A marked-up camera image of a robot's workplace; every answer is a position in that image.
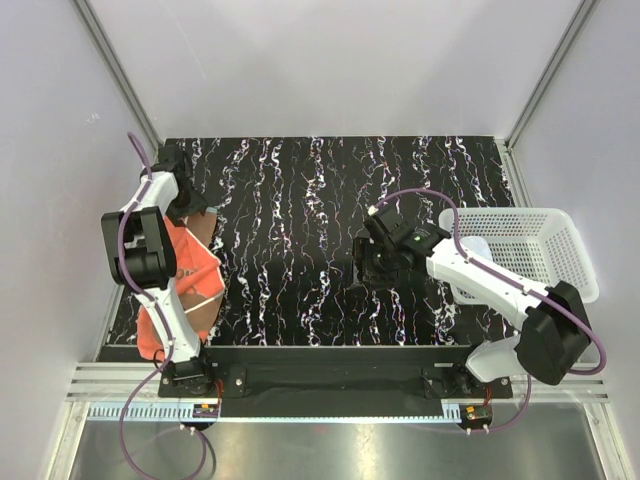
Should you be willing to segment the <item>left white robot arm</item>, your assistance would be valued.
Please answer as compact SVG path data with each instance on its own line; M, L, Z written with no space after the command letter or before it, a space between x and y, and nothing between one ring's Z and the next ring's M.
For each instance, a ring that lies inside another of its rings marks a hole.
M110 273L117 284L133 291L149 314L165 360L190 362L200 356L202 342L179 301L177 254L165 221L177 223L203 213L207 202L189 178L183 150L175 145L163 147L152 163L137 137L129 134L128 138L143 170L133 197L101 217Z

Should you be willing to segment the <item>orange brown towel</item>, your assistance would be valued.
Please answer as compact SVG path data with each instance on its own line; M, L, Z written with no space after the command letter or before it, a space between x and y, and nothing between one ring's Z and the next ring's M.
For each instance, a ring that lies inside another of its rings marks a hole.
M221 261L210 250L217 224L217 210L208 208L167 227L176 252L176 289L189 324L205 342L213 329L225 294Z

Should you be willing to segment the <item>white towel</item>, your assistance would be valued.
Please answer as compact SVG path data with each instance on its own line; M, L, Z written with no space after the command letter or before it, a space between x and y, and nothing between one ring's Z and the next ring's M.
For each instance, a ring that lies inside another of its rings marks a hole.
M474 255L479 255L489 261L493 260L492 252L486 239L480 236L468 236L461 239L461 244Z

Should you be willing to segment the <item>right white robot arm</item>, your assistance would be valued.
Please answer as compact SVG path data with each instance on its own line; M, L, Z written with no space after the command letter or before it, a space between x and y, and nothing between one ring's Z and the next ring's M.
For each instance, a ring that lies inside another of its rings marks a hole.
M391 289L406 275L446 282L506 319L516 335L474 347L454 371L454 384L476 396L501 377L526 374L555 386L576 373L576 362L595 344L578 290L528 280L467 249L456 231L415 224L392 207L370 208L365 237L353 241L357 286Z

